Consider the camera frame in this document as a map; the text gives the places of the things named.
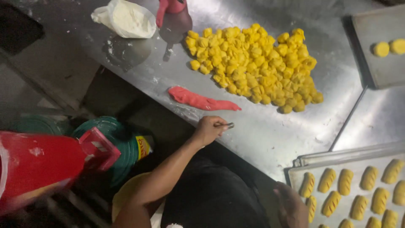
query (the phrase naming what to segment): flour in bag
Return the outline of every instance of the flour in bag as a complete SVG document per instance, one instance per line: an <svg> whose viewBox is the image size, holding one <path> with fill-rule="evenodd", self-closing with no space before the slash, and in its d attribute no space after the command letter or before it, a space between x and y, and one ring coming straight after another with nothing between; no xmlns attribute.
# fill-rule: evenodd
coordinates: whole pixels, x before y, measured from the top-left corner
<svg viewBox="0 0 405 228"><path fill-rule="evenodd" d="M148 17L142 13L138 5L128 4L126 1L118 1L113 12L113 21L121 29L139 36L147 36L153 30Z"/></svg>

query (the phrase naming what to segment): metal baking tray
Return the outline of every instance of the metal baking tray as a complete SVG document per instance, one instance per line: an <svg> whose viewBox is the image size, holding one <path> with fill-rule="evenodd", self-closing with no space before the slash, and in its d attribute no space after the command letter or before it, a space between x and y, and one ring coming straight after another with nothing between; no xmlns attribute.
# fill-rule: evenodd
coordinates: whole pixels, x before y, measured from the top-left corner
<svg viewBox="0 0 405 228"><path fill-rule="evenodd" d="M397 206L392 203L392 194L393 194L396 183L388 185L388 184L381 182L381 177L383 175L383 172L384 172L385 168L387 167L388 163L392 159L405 160L405 152L390 154L390 155L380 154L379 157L374 156L374 157L368 157L368 158L356 158L356 159L352 159L352 160L339 161L339 162L334 162L334 161L323 162L323 163L318 163L318 164L314 164L314 165L290 169L288 171L288 175L290 178L291 187L296 191L299 191L301 184L303 182L303 179L304 179L304 174L306 172L311 172L315 176L315 187L312 192L312 195L315 196L318 203L316 206L314 220L309 225L309 227L318 228L320 224L325 224L331 228L337 228L343 219L345 219L345 218L350 219L349 213L350 213L350 210L352 207L353 200L356 197L356 195L365 196L369 200L369 202L367 204L367 209L364 212L364 219L362 221L357 221L357 220L351 219L354 226L357 228L365 227L368 219L371 216L374 216L381 221L382 215L374 214L370 208L371 208L371 201L372 201L372 197L373 197L375 189L377 187L383 187L390 192L390 197L387 200L386 208L390 209L390 210L394 210L398 213L398 222L397 222L396 227L400 228L402 219L404 218L405 206ZM374 186L373 190L371 190L371 191L362 190L359 186L361 177L367 166L375 166L376 168L378 168L378 171L379 171L378 178L375 182L375 186ZM330 189L327 193L321 193L321 192L318 192L318 184L319 184L321 176L326 168L333 168L336 171L336 179L333 182L332 186L330 187ZM342 196L342 199L340 200L339 205L336 208L336 210L334 211L334 213L329 218L327 218L326 216L324 216L321 213L323 203L326 200L326 198L329 196L331 191L337 191L339 175L340 175L341 170L344 168L350 169L354 173L354 176L352 179L350 195ZM405 179L404 170L405 170L405 168L399 174L398 181Z"/></svg>
<svg viewBox="0 0 405 228"><path fill-rule="evenodd" d="M380 153L386 153L387 151L389 151L390 154L400 153L403 148L405 148L405 142L401 141L343 151L322 152L310 155L303 155L298 157L298 163L296 167L308 166L326 161L345 161L361 157L370 157L379 155Z"/></svg>
<svg viewBox="0 0 405 228"><path fill-rule="evenodd" d="M404 12L405 5L398 5L352 16L361 50L377 89L405 84L405 54L390 53L380 58L371 52L378 42L405 39Z"/></svg>

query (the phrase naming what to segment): person's hand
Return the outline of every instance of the person's hand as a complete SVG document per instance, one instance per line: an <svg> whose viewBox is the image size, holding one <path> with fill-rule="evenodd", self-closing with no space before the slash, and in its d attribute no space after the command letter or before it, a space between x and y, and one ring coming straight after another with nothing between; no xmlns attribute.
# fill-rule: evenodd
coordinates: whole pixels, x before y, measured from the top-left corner
<svg viewBox="0 0 405 228"><path fill-rule="evenodd" d="M204 147L212 143L222 133L228 130L228 122L219 116L204 116L197 125L197 129L191 137L191 141L198 147Z"/></svg>
<svg viewBox="0 0 405 228"><path fill-rule="evenodd" d="M290 186L277 182L273 190L279 201L279 220L283 228L308 228L308 207Z"/></svg>

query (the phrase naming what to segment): steel countertop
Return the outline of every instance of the steel countertop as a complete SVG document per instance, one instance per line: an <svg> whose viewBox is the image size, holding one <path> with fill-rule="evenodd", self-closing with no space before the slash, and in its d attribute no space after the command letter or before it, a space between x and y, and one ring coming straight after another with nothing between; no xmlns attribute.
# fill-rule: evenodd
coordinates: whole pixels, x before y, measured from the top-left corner
<svg viewBox="0 0 405 228"><path fill-rule="evenodd" d="M157 0L130 1L153 14L158 9ZM362 117L370 106L374 117L369 118L371 126L385 128L381 122L385 115L401 119L403 112L399 114L395 110L403 110L405 105L393 104L389 99L398 97L396 101L400 102L400 98L405 97L403 87L366 91L353 118L349 119L363 87L341 16L383 7L379 3L371 0L188 0L188 7L180 14L165 15L163 27L151 39L138 40L118 37L106 26L92 21L93 10L108 2L11 1L44 26L65 32L80 42L89 56L193 125L204 115L218 115L234 122L235 128L218 141L275 180L285 181L284 168L291 167L297 156L327 151L334 141L333 150L337 150L397 141L405 135L404 121L395 123L403 125L399 132L384 135L362 124ZM318 60L311 76L316 88L324 94L322 104L309 105L301 113L282 115L275 106L253 104L245 97L229 94L218 88L209 76L190 70L191 58L180 43L184 32L190 29L201 32L207 27L246 28L252 23L259 23L275 38L294 28L304 30L309 53ZM203 96L232 101L242 111L207 112L178 104L167 93L169 87L176 85ZM382 110L382 105L372 105L376 99L392 111ZM337 139L347 120L346 128ZM360 134L353 136L359 125L369 131L366 135L359 131Z"/></svg>

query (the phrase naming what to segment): red dough strip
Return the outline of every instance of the red dough strip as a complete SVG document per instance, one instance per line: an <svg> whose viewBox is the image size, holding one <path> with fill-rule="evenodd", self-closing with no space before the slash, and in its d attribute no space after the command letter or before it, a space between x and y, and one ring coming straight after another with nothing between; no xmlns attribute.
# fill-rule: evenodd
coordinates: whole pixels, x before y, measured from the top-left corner
<svg viewBox="0 0 405 228"><path fill-rule="evenodd" d="M203 97L199 94L190 92L183 87L174 86L169 89L170 96L177 102L188 104L192 107L206 110L242 110L238 105L230 101L217 101L212 98Z"/></svg>

